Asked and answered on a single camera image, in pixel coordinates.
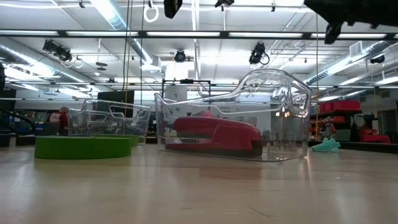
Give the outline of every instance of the black bracket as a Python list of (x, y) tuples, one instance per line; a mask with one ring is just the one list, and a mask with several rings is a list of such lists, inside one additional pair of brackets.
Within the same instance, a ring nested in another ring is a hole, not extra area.
[(84, 8), (85, 8), (85, 5), (83, 5), (83, 0), (80, 0), (80, 2), (79, 2), (79, 6), (80, 6), (82, 9), (84, 9)]

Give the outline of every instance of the red object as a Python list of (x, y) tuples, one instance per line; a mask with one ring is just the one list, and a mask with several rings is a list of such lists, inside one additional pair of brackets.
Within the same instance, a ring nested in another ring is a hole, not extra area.
[(173, 129), (184, 134), (209, 136), (210, 139), (198, 139), (194, 143), (167, 143), (166, 149), (245, 151), (254, 156), (262, 154), (261, 133), (252, 124), (227, 119), (188, 116), (177, 118)]
[(326, 104), (329, 104), (329, 103), (320, 103), (319, 104), (319, 110), (320, 110), (320, 113), (323, 113), (323, 112), (327, 112), (327, 111), (325, 111), (325, 105)]
[(58, 133), (63, 134), (65, 132), (65, 128), (68, 127), (68, 117), (67, 114), (61, 111), (57, 111), (52, 113), (47, 122), (59, 122), (60, 126), (58, 128)]
[(339, 100), (333, 102), (332, 110), (361, 110), (361, 104), (358, 100)]
[(334, 116), (333, 117), (334, 123), (345, 122), (345, 121), (346, 121), (346, 118), (344, 116)]
[(336, 110), (361, 110), (361, 104), (358, 100), (338, 100), (320, 103), (319, 105), (321, 113)]
[(333, 103), (325, 103), (323, 105), (323, 112), (333, 111)]
[(361, 139), (361, 142), (379, 142), (379, 143), (391, 144), (388, 136), (381, 134), (365, 134), (365, 135), (360, 135), (359, 138)]

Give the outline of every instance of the hanging cable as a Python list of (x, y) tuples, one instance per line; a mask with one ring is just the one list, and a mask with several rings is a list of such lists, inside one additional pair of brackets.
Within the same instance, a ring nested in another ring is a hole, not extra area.
[[(142, 1), (142, 16), (144, 17), (144, 7), (145, 7), (145, 0)], [(144, 19), (141, 19), (141, 30), (144, 30)], [(140, 65), (142, 65), (142, 48), (140, 50)], [(141, 89), (141, 99), (140, 104), (142, 105), (142, 66), (140, 68), (140, 89)]]
[[(130, 0), (127, 1), (127, 23), (129, 22), (129, 12), (130, 12)], [(126, 78), (126, 47), (127, 47), (127, 35), (129, 32), (129, 26), (128, 24), (126, 25), (126, 36), (124, 39), (124, 54), (123, 54), (123, 86), (122, 86), (122, 91), (124, 91), (124, 85), (125, 81), (124, 79)]]
[[(129, 23), (129, 26), (130, 26), (129, 30), (132, 30), (132, 9), (130, 10), (130, 23)], [(129, 42), (130, 41), (131, 41), (131, 32), (129, 32)], [(129, 47), (129, 51), (128, 51), (129, 58), (128, 58), (128, 61), (127, 61), (127, 76), (126, 76), (126, 79), (127, 79), (126, 80), (126, 99), (124, 100), (126, 103), (127, 103), (127, 94), (128, 94), (128, 87), (127, 86), (128, 86), (128, 83), (129, 83), (129, 69), (128, 68), (130, 66), (130, 49), (131, 48)]]
[(317, 104), (316, 104), (316, 114), (317, 114), (317, 119), (316, 119), (316, 121), (315, 121), (315, 140), (317, 141), (318, 140), (318, 107), (319, 107), (319, 105), (318, 105), (318, 100), (319, 100), (319, 97), (318, 97), (318, 93), (319, 93), (319, 78), (318, 78), (318, 74), (319, 74), (319, 72), (318, 72), (318, 45), (319, 45), (319, 43), (318, 43), (318, 35), (319, 35), (319, 33), (318, 33), (318, 14), (316, 14), (315, 15), (316, 16), (316, 23), (317, 23)]

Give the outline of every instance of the teal object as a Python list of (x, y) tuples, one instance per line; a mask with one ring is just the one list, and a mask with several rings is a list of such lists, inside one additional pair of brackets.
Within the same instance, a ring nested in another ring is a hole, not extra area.
[(341, 147), (340, 143), (336, 142), (334, 138), (331, 138), (330, 140), (324, 138), (321, 144), (312, 146), (312, 150), (314, 152), (339, 152), (339, 147)]

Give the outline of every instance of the ceiling beam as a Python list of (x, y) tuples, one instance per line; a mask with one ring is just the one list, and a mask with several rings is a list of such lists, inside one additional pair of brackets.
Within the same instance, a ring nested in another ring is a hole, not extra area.
[[(325, 40), (319, 33), (318, 40)], [(140, 39), (236, 39), (236, 40), (316, 40), (314, 32), (226, 31), (226, 30), (132, 30), (131, 36)], [(46, 37), (74, 39), (124, 39), (125, 32), (117, 30), (20, 30), (0, 29), (0, 37)], [(398, 40), (398, 32), (345, 32), (337, 40)]]

